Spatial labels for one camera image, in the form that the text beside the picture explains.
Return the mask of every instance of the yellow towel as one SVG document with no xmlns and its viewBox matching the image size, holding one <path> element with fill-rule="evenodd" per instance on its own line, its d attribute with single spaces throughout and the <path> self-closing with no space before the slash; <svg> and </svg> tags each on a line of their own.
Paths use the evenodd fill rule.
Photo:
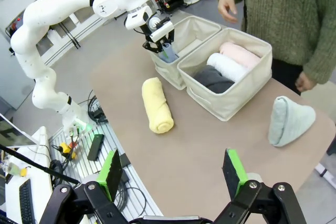
<svg viewBox="0 0 336 224">
<path fill-rule="evenodd" d="M 164 97 L 161 81 L 155 77 L 142 85 L 142 99 L 149 119 L 149 128 L 155 133 L 165 133 L 174 126 L 174 121 Z"/>
</svg>

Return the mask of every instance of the computer monitor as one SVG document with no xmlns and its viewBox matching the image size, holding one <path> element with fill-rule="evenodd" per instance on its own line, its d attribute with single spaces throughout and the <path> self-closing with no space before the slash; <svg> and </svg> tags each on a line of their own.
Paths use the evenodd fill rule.
<svg viewBox="0 0 336 224">
<path fill-rule="evenodd" d="M 6 147 L 19 148 L 36 145 L 38 142 L 0 114 L 0 144 Z"/>
</svg>

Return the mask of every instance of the trash bin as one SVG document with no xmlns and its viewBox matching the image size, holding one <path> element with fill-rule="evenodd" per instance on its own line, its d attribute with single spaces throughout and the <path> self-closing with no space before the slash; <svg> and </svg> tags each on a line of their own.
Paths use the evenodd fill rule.
<svg viewBox="0 0 336 224">
<path fill-rule="evenodd" d="M 226 41 L 244 47 L 261 60 L 240 81 L 224 93 L 216 94 L 193 77 L 206 65 L 209 56 L 219 52 L 220 45 Z M 242 31 L 226 28 L 182 59 L 177 68 L 189 96 L 221 121 L 228 121 L 268 82 L 271 65 L 272 47 L 269 43 Z"/>
<path fill-rule="evenodd" d="M 174 25 L 175 35 L 172 43 L 178 59 L 172 63 L 161 60 L 157 54 L 149 52 L 155 64 L 157 72 L 171 85 L 179 90 L 185 88 L 181 74 L 177 70 L 177 64 L 193 50 L 213 37 L 221 30 L 221 26 L 209 20 L 190 16 Z"/>
</svg>

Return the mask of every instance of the knit sweater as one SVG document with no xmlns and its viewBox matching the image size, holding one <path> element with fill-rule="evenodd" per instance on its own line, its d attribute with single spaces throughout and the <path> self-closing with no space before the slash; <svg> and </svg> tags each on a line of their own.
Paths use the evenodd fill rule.
<svg viewBox="0 0 336 224">
<path fill-rule="evenodd" d="M 329 80 L 336 66 L 336 0 L 244 1 L 243 31 L 269 42 L 275 59 L 303 66 L 317 83 Z"/>
</svg>

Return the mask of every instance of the keyboard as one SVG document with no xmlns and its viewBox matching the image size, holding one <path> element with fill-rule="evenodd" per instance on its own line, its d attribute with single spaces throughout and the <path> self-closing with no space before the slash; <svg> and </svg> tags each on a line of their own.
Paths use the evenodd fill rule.
<svg viewBox="0 0 336 224">
<path fill-rule="evenodd" d="M 35 224 L 30 179 L 20 185 L 20 209 L 22 224 Z"/>
<path fill-rule="evenodd" d="M 5 216 L 0 215 L 0 224 L 17 224 L 17 223 Z"/>
</svg>

